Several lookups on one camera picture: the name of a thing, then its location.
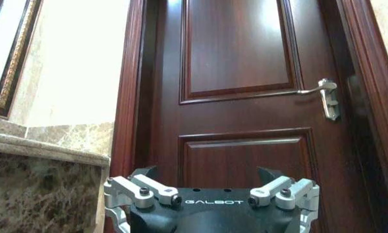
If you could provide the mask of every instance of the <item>door trim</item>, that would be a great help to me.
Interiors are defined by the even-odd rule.
[[[122,69],[117,98],[110,176],[126,176],[134,169],[138,82],[143,54],[146,5],[154,0],[130,0]],[[369,122],[376,131],[376,148],[388,189],[388,54],[369,0],[334,0],[356,73],[369,100]]]
[[[388,54],[369,0],[336,0],[352,62],[364,82],[376,147],[388,188]]]

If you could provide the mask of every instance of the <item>door handle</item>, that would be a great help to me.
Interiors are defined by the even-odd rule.
[[[325,118],[334,121],[337,117],[340,116],[338,103],[336,101],[336,96],[334,96],[334,89],[337,88],[337,85],[329,79],[321,79],[317,82],[317,85],[318,87],[310,90],[297,90],[296,94],[306,95],[306,94],[320,91],[324,116]]]

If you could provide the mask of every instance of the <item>bolt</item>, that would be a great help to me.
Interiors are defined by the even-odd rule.
[[[182,202],[182,198],[178,195],[173,195],[171,200],[170,200],[170,205],[177,206]]]
[[[256,197],[249,197],[246,200],[248,204],[250,205],[252,208],[256,208],[258,205],[258,199]]]
[[[139,188],[139,194],[141,194],[142,196],[146,196],[146,195],[149,194],[149,188],[147,188],[147,187],[141,187],[141,188]]]
[[[289,198],[290,195],[292,195],[290,190],[289,190],[288,188],[284,188],[284,189],[280,191],[280,194],[281,194],[284,197],[286,197],[286,198]]]

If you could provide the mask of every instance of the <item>marble countertop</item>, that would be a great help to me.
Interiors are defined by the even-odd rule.
[[[0,133],[0,152],[107,167],[110,158]]]

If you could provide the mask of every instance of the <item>wooden door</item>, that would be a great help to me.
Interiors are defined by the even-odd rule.
[[[318,93],[284,94],[336,76],[316,0],[159,1],[150,139],[135,144],[161,182],[257,187],[256,166],[277,169],[320,184],[317,232],[373,232],[345,113],[326,120]]]

